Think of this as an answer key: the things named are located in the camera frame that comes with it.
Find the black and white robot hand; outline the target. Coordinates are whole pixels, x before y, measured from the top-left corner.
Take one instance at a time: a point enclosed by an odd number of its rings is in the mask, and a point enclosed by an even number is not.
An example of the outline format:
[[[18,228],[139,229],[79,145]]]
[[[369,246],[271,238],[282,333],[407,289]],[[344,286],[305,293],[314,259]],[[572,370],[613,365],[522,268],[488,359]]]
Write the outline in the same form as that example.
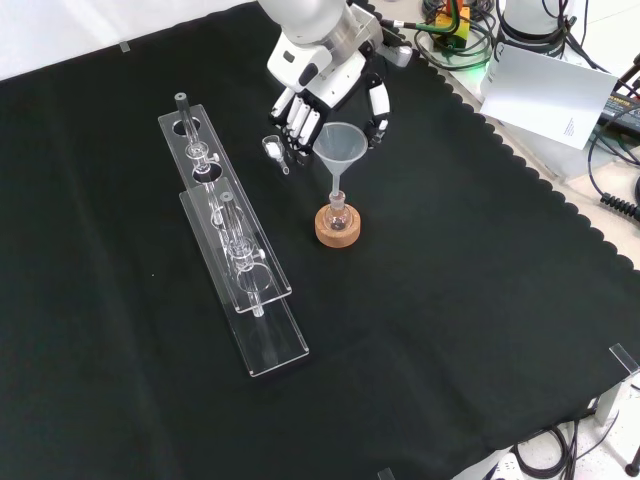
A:
[[[332,64],[324,46],[298,46],[284,34],[267,62],[272,76],[284,91],[271,108],[269,117],[294,158],[304,164],[322,126],[354,92],[364,86],[371,118],[364,127],[370,149],[378,146],[387,130],[390,98],[382,77],[372,66],[387,48],[384,42],[365,41],[338,66]]]

